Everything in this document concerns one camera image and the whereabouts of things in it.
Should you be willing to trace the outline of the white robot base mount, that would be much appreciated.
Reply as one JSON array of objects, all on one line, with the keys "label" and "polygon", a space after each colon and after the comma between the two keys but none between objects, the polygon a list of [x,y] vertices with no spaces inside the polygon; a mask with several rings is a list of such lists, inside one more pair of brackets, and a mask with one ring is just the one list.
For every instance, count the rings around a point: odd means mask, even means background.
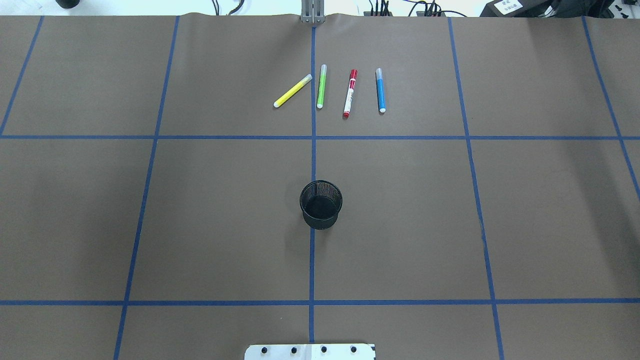
[{"label": "white robot base mount", "polygon": [[254,344],[247,347],[245,360],[375,360],[374,344],[308,343]]}]

